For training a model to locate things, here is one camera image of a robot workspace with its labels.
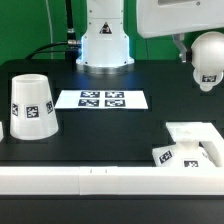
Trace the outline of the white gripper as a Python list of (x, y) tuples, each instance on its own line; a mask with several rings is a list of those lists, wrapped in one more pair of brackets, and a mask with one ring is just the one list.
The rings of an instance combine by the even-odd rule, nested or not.
[(137, 31), (144, 38), (173, 35), (182, 63), (192, 61), (185, 35), (224, 27), (224, 0), (136, 0)]

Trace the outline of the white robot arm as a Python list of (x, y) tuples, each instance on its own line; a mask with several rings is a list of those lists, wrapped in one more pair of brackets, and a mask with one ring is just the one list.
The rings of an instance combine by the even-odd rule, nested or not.
[[(134, 66), (124, 31), (124, 0), (86, 0), (87, 30), (79, 70), (116, 74)], [(143, 38), (170, 35), (187, 60), (186, 33), (224, 27), (224, 0), (136, 0), (137, 32)]]

